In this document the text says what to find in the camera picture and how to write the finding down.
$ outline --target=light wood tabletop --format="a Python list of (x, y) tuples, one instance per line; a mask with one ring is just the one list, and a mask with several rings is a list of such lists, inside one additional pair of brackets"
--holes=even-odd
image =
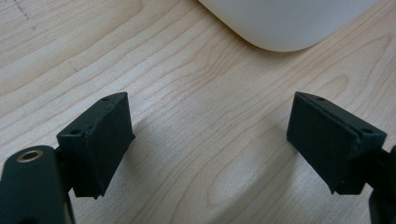
[(370, 223), (286, 140), (293, 94), (327, 98), (396, 145), (396, 1), (315, 46), (252, 46), (196, 0), (0, 3), (0, 166), (127, 91), (136, 139), (77, 223)]

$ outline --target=wooden surface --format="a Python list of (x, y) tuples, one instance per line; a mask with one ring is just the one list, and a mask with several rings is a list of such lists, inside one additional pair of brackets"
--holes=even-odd
[(78, 223), (369, 223), (286, 141), (295, 91), (396, 144), (396, 2), (292, 53), (258, 49), (195, 0), (0, 3), (0, 165), (128, 91), (136, 139)]

